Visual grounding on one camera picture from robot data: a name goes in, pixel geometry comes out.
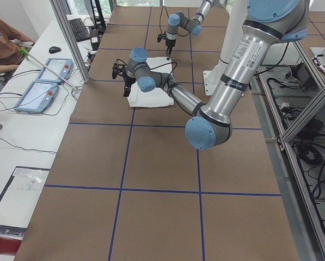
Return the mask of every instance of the white cloth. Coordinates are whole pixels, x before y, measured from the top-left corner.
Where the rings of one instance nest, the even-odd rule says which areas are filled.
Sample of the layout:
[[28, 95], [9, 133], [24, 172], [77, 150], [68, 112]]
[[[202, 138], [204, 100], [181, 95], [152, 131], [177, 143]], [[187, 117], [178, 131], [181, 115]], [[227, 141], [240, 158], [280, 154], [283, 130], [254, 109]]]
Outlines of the white cloth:
[[[166, 63], [170, 63], [171, 60], [167, 60], [167, 57], [155, 57], [148, 58], [146, 62], [150, 68], [154, 68]], [[172, 71], [172, 64], [164, 65], [153, 71], [170, 73]], [[131, 93], [127, 99], [130, 107], [155, 108], [174, 104], [174, 100], [169, 97], [161, 88], [155, 88], [150, 92], [142, 92], [138, 87], [137, 82], [132, 85]]]

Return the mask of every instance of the brown shirt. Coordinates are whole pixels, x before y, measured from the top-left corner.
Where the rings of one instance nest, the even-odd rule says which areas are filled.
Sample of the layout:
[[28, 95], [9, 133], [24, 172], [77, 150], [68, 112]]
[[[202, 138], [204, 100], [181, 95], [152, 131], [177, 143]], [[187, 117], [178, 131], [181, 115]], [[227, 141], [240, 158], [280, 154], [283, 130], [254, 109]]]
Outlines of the brown shirt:
[[18, 64], [23, 59], [19, 46], [10, 41], [18, 35], [19, 31], [0, 20], [0, 65]]

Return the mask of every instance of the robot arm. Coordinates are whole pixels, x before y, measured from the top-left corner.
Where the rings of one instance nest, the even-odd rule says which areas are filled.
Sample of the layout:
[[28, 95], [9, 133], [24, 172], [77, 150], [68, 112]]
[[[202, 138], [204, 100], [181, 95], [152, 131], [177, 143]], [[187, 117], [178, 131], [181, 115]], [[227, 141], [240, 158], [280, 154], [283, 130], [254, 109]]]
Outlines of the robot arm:
[[162, 88], [192, 114], [186, 124], [186, 137], [193, 147], [209, 149], [230, 138], [230, 114], [268, 49], [274, 43], [300, 40], [306, 35], [308, 11], [309, 0], [249, 0], [241, 41], [207, 104], [170, 74], [151, 72], [146, 63], [148, 54], [142, 48], [132, 50], [122, 70], [131, 81], [138, 81], [143, 92]]
[[219, 4], [219, 0], [203, 0], [201, 6], [191, 20], [182, 12], [177, 12], [169, 16], [167, 32], [159, 34], [157, 37], [157, 42], [161, 42], [162, 39], [165, 40], [167, 46], [166, 55], [168, 56], [168, 59], [172, 53], [172, 48], [176, 43], [178, 27], [183, 28], [192, 35], [199, 35], [201, 32], [201, 24], [215, 4]]

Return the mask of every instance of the window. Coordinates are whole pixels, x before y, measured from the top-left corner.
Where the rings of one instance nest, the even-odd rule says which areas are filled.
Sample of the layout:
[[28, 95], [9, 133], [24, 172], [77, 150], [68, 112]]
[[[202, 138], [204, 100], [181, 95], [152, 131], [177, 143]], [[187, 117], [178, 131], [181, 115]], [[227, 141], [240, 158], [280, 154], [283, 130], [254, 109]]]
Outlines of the window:
[[[108, 17], [111, 14], [109, 0], [99, 0], [102, 6], [103, 15]], [[123, 7], [159, 7], [161, 0], [116, 0], [117, 4]], [[74, 15], [87, 15], [84, 0], [68, 0], [71, 13]]]

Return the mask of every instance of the electronic equipment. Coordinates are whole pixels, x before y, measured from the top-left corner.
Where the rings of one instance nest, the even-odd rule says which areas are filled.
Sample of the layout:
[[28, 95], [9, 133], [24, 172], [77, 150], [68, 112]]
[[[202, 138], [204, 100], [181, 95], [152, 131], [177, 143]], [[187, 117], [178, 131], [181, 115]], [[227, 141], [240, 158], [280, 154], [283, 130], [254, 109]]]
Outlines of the electronic equipment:
[[104, 20], [101, 4], [99, 0], [94, 1], [95, 6], [93, 5], [93, 0], [84, 0], [84, 4], [95, 29], [97, 29], [100, 34], [104, 34], [105, 30], [107, 29], [107, 25]]
[[81, 18], [68, 20], [68, 22], [77, 42], [90, 39], [90, 34]]
[[42, 113], [58, 92], [57, 83], [33, 81], [15, 106], [16, 111]]
[[93, 29], [90, 32], [91, 46], [93, 51], [97, 51], [101, 40], [99, 38], [99, 31], [97, 29]]
[[[68, 77], [69, 73], [74, 67], [73, 61], [71, 59], [65, 58], [49, 58], [46, 62], [46, 65], [65, 79]], [[63, 82], [62, 79], [58, 78], [46, 68], [42, 68], [36, 80], [39, 82], [58, 84]]]

